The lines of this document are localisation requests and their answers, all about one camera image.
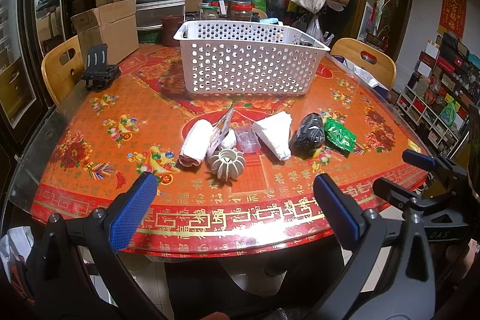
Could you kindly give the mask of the white towel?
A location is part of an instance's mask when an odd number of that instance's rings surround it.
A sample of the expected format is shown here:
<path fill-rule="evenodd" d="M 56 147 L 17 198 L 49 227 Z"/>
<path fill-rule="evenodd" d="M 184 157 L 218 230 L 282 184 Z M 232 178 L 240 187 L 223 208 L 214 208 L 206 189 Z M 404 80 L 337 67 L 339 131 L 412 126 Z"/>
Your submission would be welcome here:
<path fill-rule="evenodd" d="M 199 166 L 207 155 L 213 134 L 213 126 L 206 119 L 199 119 L 186 135 L 178 162 L 183 167 Z"/>

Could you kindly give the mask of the cardboard box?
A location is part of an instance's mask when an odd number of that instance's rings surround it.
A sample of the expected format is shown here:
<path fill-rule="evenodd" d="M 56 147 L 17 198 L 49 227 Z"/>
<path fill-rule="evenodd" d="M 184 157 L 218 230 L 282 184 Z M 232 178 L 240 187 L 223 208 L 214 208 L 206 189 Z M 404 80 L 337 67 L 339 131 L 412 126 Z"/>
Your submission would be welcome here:
<path fill-rule="evenodd" d="M 139 48 L 135 12 L 136 0 L 124 0 L 72 16 L 84 65 L 93 46 L 107 45 L 108 65 L 118 64 Z"/>

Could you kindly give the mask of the white perforated plastic basket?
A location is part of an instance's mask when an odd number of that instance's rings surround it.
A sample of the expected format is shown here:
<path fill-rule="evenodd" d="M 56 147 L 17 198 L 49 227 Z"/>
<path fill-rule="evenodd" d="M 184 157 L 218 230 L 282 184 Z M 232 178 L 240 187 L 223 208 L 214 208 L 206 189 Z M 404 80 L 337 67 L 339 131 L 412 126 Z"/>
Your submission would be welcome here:
<path fill-rule="evenodd" d="M 192 94 L 304 95 L 330 48 L 296 28 L 195 20 L 179 27 L 185 89 Z"/>

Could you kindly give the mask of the orange floral tablecloth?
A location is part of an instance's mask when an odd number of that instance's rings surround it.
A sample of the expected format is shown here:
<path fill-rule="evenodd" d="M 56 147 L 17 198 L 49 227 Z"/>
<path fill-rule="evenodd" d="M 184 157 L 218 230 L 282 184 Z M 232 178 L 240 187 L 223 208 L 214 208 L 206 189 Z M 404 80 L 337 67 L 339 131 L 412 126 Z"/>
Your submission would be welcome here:
<path fill-rule="evenodd" d="M 244 255 L 329 234 L 319 174 L 375 210 L 386 206 L 376 179 L 408 189 L 425 179 L 402 159 L 421 142 L 329 59 L 302 97 L 191 97 L 181 63 L 177 49 L 147 46 L 108 89 L 84 92 L 39 179 L 34 218 L 84 218 L 149 173 L 156 196 L 130 251 Z"/>

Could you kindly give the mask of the green foil packet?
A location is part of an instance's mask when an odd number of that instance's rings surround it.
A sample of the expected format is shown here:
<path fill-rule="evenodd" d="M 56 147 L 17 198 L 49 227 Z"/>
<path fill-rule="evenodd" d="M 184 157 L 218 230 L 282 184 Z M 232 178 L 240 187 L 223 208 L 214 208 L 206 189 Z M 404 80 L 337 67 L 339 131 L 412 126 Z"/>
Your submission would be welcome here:
<path fill-rule="evenodd" d="M 356 146 L 356 135 L 340 122 L 327 118 L 324 126 L 326 139 L 334 146 L 351 153 Z"/>

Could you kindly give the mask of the clear plastic bag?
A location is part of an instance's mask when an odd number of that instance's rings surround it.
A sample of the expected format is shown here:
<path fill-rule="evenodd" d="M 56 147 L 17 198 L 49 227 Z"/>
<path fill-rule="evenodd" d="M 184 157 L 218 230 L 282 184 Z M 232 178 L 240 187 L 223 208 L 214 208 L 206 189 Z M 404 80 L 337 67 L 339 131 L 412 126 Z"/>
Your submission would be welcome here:
<path fill-rule="evenodd" d="M 236 126 L 234 129 L 237 146 L 245 154 L 255 154 L 260 151 L 261 145 L 258 136 L 252 128 L 252 123 Z"/>

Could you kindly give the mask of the right wooden chair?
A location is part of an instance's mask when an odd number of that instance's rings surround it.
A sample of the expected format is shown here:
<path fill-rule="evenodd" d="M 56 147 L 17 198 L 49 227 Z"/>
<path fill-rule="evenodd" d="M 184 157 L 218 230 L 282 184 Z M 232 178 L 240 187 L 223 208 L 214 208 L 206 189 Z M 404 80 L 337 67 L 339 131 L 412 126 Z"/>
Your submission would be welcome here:
<path fill-rule="evenodd" d="M 395 62 L 383 52 L 350 37 L 344 37 L 335 42 L 330 53 L 353 62 L 354 65 L 366 70 L 376 80 L 386 87 L 393 87 L 396 77 Z"/>

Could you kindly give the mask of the small white ball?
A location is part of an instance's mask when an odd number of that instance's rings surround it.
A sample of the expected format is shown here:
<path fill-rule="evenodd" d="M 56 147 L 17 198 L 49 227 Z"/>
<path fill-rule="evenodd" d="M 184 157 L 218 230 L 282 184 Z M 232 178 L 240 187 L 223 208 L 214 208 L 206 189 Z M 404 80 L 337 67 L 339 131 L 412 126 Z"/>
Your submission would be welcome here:
<path fill-rule="evenodd" d="M 227 132 L 226 136 L 220 143 L 220 147 L 222 149 L 233 149 L 236 146 L 237 139 L 235 135 L 235 131 L 233 128 L 230 128 L 230 130 Z"/>

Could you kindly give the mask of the dark grey socks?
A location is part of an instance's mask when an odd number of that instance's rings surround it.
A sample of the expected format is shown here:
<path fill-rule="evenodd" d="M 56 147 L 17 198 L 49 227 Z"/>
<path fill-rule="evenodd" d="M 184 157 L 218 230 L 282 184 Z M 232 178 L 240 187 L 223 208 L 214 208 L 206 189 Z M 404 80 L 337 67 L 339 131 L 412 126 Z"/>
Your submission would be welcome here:
<path fill-rule="evenodd" d="M 296 151 L 312 152 L 323 145 L 325 137 L 323 119 L 318 113 L 310 113 L 299 124 L 292 145 Z"/>

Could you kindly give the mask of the red lid pickle jar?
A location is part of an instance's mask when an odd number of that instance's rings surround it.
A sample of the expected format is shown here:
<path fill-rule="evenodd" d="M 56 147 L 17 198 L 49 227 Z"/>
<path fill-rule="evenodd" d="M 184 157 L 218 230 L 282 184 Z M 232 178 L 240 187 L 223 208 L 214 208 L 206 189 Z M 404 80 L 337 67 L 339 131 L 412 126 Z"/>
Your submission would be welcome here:
<path fill-rule="evenodd" d="M 251 0 L 229 0 L 229 18 L 237 21 L 251 21 Z"/>

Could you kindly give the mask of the white cloth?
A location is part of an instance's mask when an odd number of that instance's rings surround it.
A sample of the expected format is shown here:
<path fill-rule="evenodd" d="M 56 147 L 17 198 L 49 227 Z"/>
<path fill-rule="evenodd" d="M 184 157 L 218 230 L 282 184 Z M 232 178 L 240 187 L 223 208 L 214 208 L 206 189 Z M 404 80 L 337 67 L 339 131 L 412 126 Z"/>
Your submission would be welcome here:
<path fill-rule="evenodd" d="M 260 121 L 255 121 L 252 124 L 252 129 L 278 160 L 286 161 L 291 157 L 289 148 L 291 124 L 291 115 L 282 111 Z"/>

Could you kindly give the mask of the red wall scroll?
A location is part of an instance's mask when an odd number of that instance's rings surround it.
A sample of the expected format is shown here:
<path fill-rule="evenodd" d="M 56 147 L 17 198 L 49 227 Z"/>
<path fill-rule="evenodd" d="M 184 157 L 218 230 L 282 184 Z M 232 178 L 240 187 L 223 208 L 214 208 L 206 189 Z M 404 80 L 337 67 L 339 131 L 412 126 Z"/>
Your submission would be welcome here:
<path fill-rule="evenodd" d="M 465 31 L 467 0 L 442 0 L 438 33 L 451 32 L 462 39 Z"/>

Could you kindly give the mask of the white ribbed foam ball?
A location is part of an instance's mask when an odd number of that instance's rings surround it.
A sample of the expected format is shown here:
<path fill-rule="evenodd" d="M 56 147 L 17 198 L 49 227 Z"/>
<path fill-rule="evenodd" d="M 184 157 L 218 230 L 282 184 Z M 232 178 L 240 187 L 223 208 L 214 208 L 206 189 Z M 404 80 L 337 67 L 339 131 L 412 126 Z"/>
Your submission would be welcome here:
<path fill-rule="evenodd" d="M 237 180 L 243 173 L 246 159 L 242 151 L 233 149 L 218 149 L 210 158 L 208 165 L 216 179 L 223 182 Z"/>

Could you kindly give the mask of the wooden chair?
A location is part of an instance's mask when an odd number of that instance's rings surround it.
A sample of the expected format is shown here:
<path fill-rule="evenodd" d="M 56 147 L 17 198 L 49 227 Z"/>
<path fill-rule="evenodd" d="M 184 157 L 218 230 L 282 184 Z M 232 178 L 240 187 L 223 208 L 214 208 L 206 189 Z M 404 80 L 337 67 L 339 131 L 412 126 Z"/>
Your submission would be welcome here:
<path fill-rule="evenodd" d="M 78 36 L 53 48 L 41 62 L 41 73 L 54 104 L 72 92 L 85 70 Z"/>
<path fill-rule="evenodd" d="M 386 87 L 393 87 L 396 77 L 395 62 L 383 52 L 350 37 L 344 37 L 335 42 L 330 53 L 353 62 L 354 65 L 366 70 L 376 80 Z"/>

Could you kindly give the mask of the tissue packet with tomato print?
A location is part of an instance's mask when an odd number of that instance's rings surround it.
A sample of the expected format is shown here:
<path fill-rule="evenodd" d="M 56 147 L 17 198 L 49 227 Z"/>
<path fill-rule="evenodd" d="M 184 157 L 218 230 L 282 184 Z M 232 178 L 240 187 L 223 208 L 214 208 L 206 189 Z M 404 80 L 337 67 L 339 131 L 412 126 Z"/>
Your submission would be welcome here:
<path fill-rule="evenodd" d="M 231 118 L 233 117 L 234 108 L 231 106 L 215 123 L 213 126 L 213 132 L 210 139 L 210 145 L 207 150 L 207 158 L 210 158 L 216 151 L 218 146 L 227 136 L 230 131 Z"/>

